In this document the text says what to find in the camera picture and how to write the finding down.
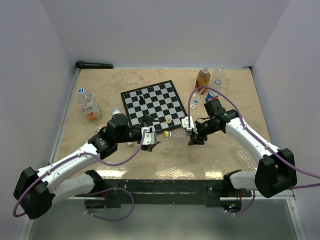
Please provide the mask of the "yellow cap clear bottle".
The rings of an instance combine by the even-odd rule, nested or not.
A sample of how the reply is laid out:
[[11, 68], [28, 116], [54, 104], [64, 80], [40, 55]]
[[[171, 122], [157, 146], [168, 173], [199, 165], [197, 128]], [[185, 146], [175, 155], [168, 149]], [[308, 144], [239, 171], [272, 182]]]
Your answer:
[[183, 130], [183, 129], [175, 129], [171, 130], [171, 138], [164, 138], [164, 133], [163, 133], [163, 138], [166, 141], [173, 140], [173, 141], [187, 141], [189, 139], [189, 135]]

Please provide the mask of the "pepsi label bottle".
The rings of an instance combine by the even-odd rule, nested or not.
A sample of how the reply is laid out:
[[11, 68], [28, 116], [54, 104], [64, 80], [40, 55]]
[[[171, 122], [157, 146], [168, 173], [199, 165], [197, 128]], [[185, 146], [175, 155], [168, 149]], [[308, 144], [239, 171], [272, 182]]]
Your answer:
[[[208, 86], [220, 92], [221, 86], [222, 86], [222, 80], [220, 78], [212, 79]], [[218, 97], [219, 97], [219, 94], [216, 91], [208, 89], [205, 101], [209, 102], [211, 100], [217, 99]]]

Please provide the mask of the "amber drink bottle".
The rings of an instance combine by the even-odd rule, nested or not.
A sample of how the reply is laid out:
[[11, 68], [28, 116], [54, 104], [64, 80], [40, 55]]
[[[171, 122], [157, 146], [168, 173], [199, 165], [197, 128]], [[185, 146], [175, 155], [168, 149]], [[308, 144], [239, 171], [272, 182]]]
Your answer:
[[198, 75], [197, 75], [196, 81], [195, 81], [195, 88], [208, 87], [209, 82], [210, 82], [210, 78], [211, 78], [211, 73], [209, 71], [209, 68], [204, 67], [203, 69], [201, 69], [198, 72]]

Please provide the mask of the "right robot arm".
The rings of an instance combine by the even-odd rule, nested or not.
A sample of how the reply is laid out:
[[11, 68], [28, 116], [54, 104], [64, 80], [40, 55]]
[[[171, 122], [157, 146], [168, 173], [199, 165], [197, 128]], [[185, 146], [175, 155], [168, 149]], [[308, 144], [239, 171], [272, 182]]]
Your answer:
[[294, 154], [262, 138], [232, 109], [225, 110], [218, 99], [205, 103], [204, 122], [186, 116], [181, 125], [190, 135], [188, 145], [204, 145], [208, 135], [223, 132], [236, 140], [256, 161], [254, 171], [235, 170], [223, 177], [223, 192], [230, 197], [241, 189], [259, 191], [270, 198], [297, 184]]

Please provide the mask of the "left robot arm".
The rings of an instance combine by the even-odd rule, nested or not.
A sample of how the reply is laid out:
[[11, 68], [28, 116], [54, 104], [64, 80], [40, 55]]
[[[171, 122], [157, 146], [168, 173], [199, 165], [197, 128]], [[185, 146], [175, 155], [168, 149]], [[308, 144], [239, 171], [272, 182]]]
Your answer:
[[96, 171], [87, 171], [79, 177], [73, 175], [98, 162], [110, 166], [104, 159], [118, 149], [119, 143], [138, 142], [140, 150], [151, 152], [158, 144], [157, 134], [152, 130], [152, 123], [157, 121], [147, 115], [139, 118], [138, 125], [129, 126], [125, 114], [115, 113], [105, 127], [69, 156], [37, 170], [24, 169], [13, 192], [16, 199], [13, 216], [27, 215], [34, 220], [70, 197], [99, 196], [104, 181]]

